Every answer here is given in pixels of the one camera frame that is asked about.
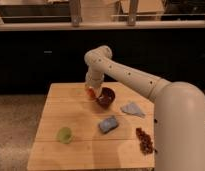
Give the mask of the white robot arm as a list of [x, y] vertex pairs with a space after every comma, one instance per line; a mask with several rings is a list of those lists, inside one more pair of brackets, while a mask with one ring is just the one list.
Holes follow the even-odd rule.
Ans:
[[154, 104], [155, 171], [205, 171], [205, 95], [198, 87], [117, 63], [107, 46], [84, 60], [88, 87], [99, 92], [108, 75]]

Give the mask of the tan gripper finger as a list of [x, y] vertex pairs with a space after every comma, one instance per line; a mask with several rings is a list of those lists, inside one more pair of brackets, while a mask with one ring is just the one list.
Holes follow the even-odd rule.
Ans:
[[94, 89], [95, 99], [98, 99], [101, 96], [101, 93], [102, 93], [102, 87], [95, 88]]

